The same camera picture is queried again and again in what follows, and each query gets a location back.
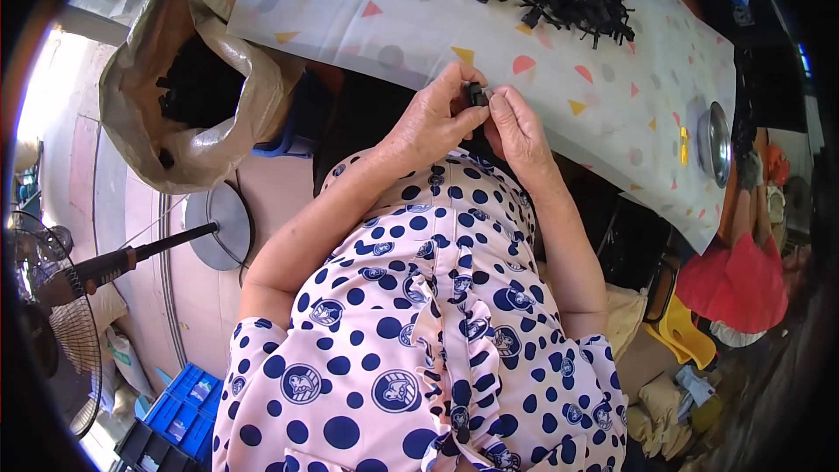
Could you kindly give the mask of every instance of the white tablecloth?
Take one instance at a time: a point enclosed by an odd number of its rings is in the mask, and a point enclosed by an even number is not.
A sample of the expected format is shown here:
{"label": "white tablecloth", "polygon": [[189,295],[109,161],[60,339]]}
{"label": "white tablecloth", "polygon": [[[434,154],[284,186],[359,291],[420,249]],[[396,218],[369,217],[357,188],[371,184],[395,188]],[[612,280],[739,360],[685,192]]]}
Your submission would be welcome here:
{"label": "white tablecloth", "polygon": [[[680,0],[625,0],[634,43],[540,21],[518,0],[238,0],[228,31],[300,57],[421,89],[452,59],[511,83],[542,116],[551,147],[652,208],[703,252],[724,190],[701,171],[699,116],[733,119],[733,46]],[[680,127],[689,135],[680,162]]]}

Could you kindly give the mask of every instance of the sack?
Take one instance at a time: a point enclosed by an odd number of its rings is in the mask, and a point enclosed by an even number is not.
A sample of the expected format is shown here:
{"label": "sack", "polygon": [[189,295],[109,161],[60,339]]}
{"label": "sack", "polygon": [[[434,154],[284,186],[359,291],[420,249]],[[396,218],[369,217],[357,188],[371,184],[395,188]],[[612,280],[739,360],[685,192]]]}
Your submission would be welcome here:
{"label": "sack", "polygon": [[117,363],[119,373],[125,378],[126,383],[129,383],[134,390],[140,392],[147,397],[155,397],[149,380],[142,372],[140,360],[137,359],[137,354],[131,347],[131,342],[127,337],[118,335],[110,326],[105,331],[107,335],[107,346],[111,351],[114,362]]}
{"label": "sack", "polygon": [[[276,135],[305,67],[227,35],[231,9],[232,0],[148,0],[99,80],[102,127],[134,173],[165,194],[210,189]],[[156,85],[195,33],[245,78],[235,116],[207,130],[163,117],[167,89]]]}

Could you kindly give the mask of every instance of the yellow object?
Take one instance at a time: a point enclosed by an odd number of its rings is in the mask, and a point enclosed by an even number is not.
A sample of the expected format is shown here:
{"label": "yellow object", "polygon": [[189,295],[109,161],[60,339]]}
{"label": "yellow object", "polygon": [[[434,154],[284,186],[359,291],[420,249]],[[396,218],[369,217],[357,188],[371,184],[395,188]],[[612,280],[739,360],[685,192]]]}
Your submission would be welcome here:
{"label": "yellow object", "polygon": [[645,330],[673,352],[679,364],[691,359],[702,370],[713,361],[717,346],[710,337],[697,330],[687,310],[674,291],[665,315],[656,325],[644,324]]}
{"label": "yellow object", "polygon": [[680,138],[681,142],[681,163],[682,166],[687,166],[687,128],[682,126],[680,129]]}

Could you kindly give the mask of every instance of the stainless steel bowl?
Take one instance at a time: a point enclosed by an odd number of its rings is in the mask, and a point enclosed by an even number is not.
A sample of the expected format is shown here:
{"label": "stainless steel bowl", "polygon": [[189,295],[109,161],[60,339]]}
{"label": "stainless steel bowl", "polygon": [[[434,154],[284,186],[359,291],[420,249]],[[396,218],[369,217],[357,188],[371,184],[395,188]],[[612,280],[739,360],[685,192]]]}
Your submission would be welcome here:
{"label": "stainless steel bowl", "polygon": [[732,138],[726,114],[717,102],[702,114],[697,126],[699,162],[708,177],[719,187],[726,187],[732,170]]}

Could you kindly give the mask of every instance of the cloth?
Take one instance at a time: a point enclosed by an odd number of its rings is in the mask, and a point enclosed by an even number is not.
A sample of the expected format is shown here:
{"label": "cloth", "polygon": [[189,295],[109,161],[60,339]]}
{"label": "cloth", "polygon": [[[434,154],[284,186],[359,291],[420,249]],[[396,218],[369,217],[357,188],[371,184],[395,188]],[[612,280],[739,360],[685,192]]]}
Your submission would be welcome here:
{"label": "cloth", "polygon": [[743,333],[726,326],[723,321],[715,321],[711,323],[711,333],[717,339],[732,348],[742,348],[756,343],[760,338],[766,334],[766,330],[757,333]]}
{"label": "cloth", "polygon": [[236,326],[213,469],[619,469],[612,349],[564,336],[534,231],[528,195],[459,149],[398,181],[300,289],[288,333]]}
{"label": "cloth", "polygon": [[701,317],[723,321],[743,333],[758,333],[780,323],[787,308],[781,257],[773,240],[762,249],[749,235],[733,248],[714,240],[705,254],[679,271],[679,299]]}

